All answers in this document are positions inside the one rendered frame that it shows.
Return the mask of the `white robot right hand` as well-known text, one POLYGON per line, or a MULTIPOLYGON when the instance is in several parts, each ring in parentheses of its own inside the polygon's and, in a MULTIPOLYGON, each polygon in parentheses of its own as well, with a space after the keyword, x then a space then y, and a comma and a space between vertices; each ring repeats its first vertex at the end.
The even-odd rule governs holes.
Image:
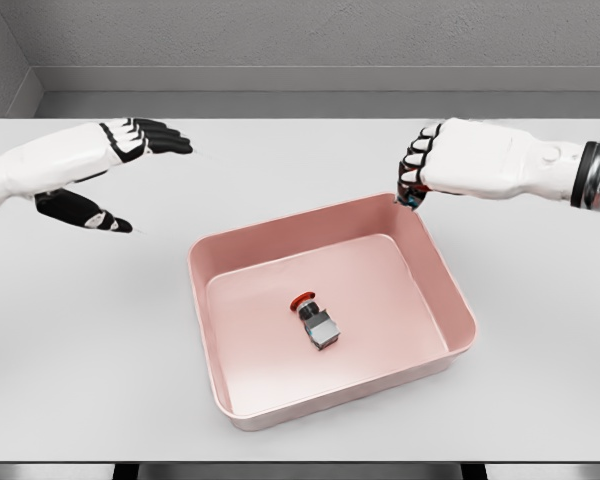
POLYGON ((397 185, 510 199, 523 193, 523 166, 531 145, 532 136, 522 130, 451 118, 423 128, 409 144, 399 163, 397 185))

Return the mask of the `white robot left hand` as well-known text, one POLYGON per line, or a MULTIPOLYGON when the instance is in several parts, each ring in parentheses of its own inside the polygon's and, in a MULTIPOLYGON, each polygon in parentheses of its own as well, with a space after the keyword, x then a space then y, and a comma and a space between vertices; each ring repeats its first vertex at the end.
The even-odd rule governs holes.
POLYGON ((190 140, 180 131, 137 117, 85 123, 42 137, 35 144, 45 151, 43 161, 34 168, 42 176, 34 195, 38 213, 72 226, 116 233, 130 233, 133 227, 66 186, 148 155, 193 152, 190 140))

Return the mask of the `red-button industrial switch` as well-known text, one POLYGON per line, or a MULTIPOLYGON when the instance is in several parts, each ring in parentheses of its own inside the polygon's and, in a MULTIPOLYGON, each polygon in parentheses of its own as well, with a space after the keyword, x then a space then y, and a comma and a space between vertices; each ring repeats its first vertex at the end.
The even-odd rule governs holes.
POLYGON ((291 302, 290 310, 297 314, 311 343, 321 351, 339 339, 340 329, 327 311, 320 309, 315 297, 314 292, 302 293, 291 302))
POLYGON ((429 189, 424 185, 398 183, 395 203, 416 210, 424 201, 429 189))

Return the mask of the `pink rectangular plastic basket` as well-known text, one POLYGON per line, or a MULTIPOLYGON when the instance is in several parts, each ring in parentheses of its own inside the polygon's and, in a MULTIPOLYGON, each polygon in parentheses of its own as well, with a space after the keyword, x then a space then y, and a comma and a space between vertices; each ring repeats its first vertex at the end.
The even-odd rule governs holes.
POLYGON ((474 316, 420 217, 378 194, 210 235, 188 254, 211 388, 262 430, 448 368, 474 316), (305 292, 340 329, 319 351, 305 292))

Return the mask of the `white table with black legs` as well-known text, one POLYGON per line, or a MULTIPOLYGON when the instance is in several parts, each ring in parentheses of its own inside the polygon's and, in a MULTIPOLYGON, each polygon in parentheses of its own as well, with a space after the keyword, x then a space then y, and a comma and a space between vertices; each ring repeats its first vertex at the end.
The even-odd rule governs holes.
POLYGON ((600 213, 431 195, 477 321, 445 372, 258 433, 216 406, 186 256, 200 237, 392 193, 421 120, 177 120, 195 154, 79 186, 134 225, 0 210, 0 462, 600 462, 600 213))

